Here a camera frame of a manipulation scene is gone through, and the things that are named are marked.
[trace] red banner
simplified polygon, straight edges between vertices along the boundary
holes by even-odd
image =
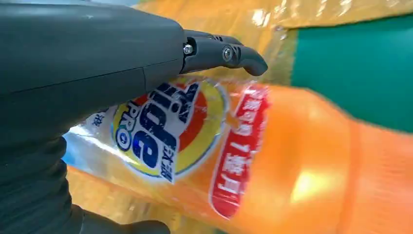
[[[230,130],[220,155],[210,200],[216,212],[225,218],[236,213],[249,179],[249,166],[259,150],[266,121],[264,111],[268,107],[266,94],[265,88],[255,86],[244,91],[235,113],[239,128]]]

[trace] orange bottle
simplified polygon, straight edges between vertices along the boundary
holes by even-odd
[[[186,77],[106,116],[71,130],[93,174],[230,233],[413,233],[413,136],[309,91]]]

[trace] plastic bottle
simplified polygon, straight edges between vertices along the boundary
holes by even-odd
[[[413,233],[413,137],[307,90],[180,78],[67,139],[93,174],[230,233]]]

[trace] tide logo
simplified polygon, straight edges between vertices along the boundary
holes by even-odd
[[[174,183],[214,148],[227,103],[226,94],[216,84],[164,83],[119,106],[113,138],[139,174]]]

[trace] metal screw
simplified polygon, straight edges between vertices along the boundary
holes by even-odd
[[[232,49],[228,46],[224,47],[224,49],[222,50],[222,58],[228,62],[231,60],[232,58]]]
[[[189,54],[192,54],[192,52],[193,52],[192,45],[185,45],[184,46],[184,54],[189,55]]]

